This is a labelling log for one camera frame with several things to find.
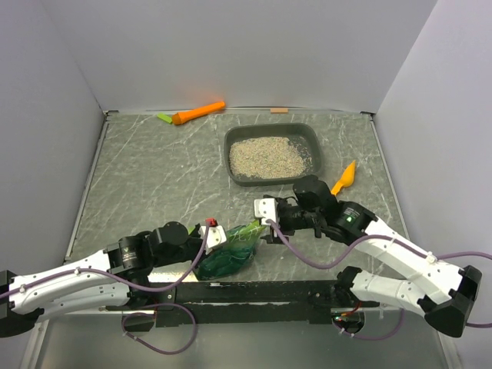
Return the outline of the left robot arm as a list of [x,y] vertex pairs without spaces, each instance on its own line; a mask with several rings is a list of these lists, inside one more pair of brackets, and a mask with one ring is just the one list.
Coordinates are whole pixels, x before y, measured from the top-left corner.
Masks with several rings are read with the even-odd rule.
[[151,299],[176,288],[183,280],[151,286],[155,269],[190,262],[188,276],[211,249],[223,241],[215,219],[189,231],[170,221],[153,231],[121,238],[78,261],[48,271],[20,275],[1,272],[1,336],[24,334],[37,323],[87,308],[142,309]]

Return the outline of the yellow plastic scoop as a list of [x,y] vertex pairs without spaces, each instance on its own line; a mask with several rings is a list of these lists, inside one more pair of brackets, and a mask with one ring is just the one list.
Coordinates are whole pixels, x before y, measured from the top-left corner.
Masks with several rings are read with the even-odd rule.
[[352,184],[354,183],[356,167],[357,167],[356,161],[352,161],[345,168],[343,174],[331,189],[332,195],[336,196],[341,191],[341,189],[352,186]]

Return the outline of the black bag clip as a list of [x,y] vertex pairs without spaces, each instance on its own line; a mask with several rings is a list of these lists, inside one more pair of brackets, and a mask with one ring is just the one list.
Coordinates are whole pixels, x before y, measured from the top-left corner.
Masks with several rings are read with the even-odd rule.
[[314,236],[316,238],[321,238],[322,237],[322,231],[320,226],[314,226]]

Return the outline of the green litter bag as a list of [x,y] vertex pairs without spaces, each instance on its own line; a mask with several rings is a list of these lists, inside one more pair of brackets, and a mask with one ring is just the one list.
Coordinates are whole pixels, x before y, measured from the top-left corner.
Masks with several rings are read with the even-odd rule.
[[227,230],[228,241],[194,268],[197,280],[225,278],[246,268],[256,255],[256,247],[265,228],[258,221],[252,221]]

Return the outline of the grey litter box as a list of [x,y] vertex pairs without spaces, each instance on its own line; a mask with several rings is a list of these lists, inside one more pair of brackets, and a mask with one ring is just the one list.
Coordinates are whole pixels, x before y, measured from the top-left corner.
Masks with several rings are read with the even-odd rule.
[[324,155],[313,128],[304,123],[246,125],[224,137],[224,162],[243,187],[285,185],[324,171]]

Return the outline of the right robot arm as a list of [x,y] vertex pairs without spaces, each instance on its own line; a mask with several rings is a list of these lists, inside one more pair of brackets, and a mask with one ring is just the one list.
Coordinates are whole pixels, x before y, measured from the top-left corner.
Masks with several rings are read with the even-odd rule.
[[254,216],[271,229],[269,244],[282,243],[305,264],[331,269],[348,255],[330,264],[310,261],[288,240],[296,231],[311,229],[316,238],[326,236],[347,245],[349,251],[368,254],[396,271],[400,278],[386,278],[357,267],[337,275],[335,295],[339,303],[374,301],[421,316],[432,328],[448,337],[461,337],[482,278],[472,265],[448,263],[398,234],[381,218],[353,201],[339,201],[315,175],[293,184],[294,204],[287,198],[265,195],[254,201]]

